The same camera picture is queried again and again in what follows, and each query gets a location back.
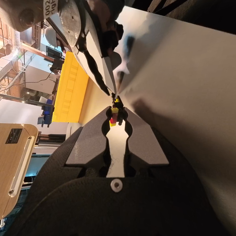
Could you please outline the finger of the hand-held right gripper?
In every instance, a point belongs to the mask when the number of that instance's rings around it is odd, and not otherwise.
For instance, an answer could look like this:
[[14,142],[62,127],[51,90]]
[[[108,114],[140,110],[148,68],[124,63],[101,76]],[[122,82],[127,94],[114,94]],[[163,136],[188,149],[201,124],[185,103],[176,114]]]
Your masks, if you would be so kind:
[[111,60],[103,43],[103,32],[98,17],[94,14],[86,14],[86,47],[89,55],[95,61],[96,72],[93,81],[105,93],[105,89],[111,93],[117,93]]
[[73,54],[77,59],[80,66],[88,74],[88,76],[95,82],[95,84],[104,92],[107,96],[110,96],[108,87],[105,84],[104,76],[99,71],[99,67],[93,56],[88,49],[82,48],[82,51],[78,47],[73,47]]

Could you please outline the black red yellow lego assembly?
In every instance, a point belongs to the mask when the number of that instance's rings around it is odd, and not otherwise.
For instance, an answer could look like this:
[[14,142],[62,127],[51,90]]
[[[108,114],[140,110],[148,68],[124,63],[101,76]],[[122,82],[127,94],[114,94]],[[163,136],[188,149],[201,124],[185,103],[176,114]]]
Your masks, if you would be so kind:
[[128,113],[125,110],[123,102],[120,96],[115,95],[114,93],[111,94],[112,96],[112,108],[111,108],[111,119],[109,121],[110,127],[118,125],[122,125],[123,120],[126,121],[128,117]]

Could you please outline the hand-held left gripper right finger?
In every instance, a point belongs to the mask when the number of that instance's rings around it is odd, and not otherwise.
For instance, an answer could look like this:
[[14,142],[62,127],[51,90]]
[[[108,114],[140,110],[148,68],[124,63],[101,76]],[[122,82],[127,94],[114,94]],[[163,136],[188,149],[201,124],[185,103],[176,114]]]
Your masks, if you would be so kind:
[[128,164],[168,165],[169,161],[150,125],[126,107],[124,114]]

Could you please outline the blue plastic rack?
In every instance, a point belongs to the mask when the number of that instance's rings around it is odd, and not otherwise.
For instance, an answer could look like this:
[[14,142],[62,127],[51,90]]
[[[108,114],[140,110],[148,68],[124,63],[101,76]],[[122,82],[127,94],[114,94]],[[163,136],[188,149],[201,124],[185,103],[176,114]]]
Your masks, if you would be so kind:
[[[47,99],[41,96],[39,99],[39,102],[52,105],[53,100]],[[43,127],[44,125],[47,125],[47,127],[49,127],[49,125],[52,123],[52,115],[53,115],[54,107],[42,106],[42,111],[43,112],[41,116],[38,117],[37,124],[41,125],[41,127]]]

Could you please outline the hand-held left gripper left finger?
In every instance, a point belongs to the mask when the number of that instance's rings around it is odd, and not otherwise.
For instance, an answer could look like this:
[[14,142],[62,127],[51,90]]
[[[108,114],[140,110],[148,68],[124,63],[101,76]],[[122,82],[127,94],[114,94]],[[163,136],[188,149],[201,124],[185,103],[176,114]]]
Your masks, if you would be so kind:
[[65,164],[111,164],[107,133],[110,131],[111,107],[106,107],[87,122]]

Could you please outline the person's right hand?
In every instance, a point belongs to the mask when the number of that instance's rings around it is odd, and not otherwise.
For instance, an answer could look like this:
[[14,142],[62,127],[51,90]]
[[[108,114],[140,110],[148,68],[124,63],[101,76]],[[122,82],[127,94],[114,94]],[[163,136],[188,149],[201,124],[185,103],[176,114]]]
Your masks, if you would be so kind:
[[88,0],[88,5],[100,22],[102,29],[102,44],[108,56],[114,54],[114,49],[122,39],[124,30],[123,25],[118,24],[116,19],[122,12],[124,0]]

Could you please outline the black monitor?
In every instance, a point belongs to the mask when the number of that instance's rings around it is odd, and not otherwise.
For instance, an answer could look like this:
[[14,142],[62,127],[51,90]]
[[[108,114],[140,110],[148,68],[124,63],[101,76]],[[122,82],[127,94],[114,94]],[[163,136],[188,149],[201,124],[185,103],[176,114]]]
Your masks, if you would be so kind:
[[46,56],[56,59],[56,60],[61,60],[62,59],[62,52],[53,49],[49,46],[46,46]]

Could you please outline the yellow plastic bin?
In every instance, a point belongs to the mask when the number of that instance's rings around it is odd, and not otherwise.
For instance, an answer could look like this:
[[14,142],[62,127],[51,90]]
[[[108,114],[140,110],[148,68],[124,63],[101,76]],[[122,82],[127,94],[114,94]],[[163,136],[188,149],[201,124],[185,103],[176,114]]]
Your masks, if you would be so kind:
[[59,79],[52,122],[78,123],[89,76],[72,52],[66,52]]

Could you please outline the plywood panel with slot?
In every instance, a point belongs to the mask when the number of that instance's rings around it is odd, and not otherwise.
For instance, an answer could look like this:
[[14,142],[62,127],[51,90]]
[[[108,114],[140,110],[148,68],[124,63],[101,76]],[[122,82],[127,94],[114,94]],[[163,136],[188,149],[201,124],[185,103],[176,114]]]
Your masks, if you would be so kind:
[[0,124],[1,220],[17,203],[37,136],[38,129],[31,124]]

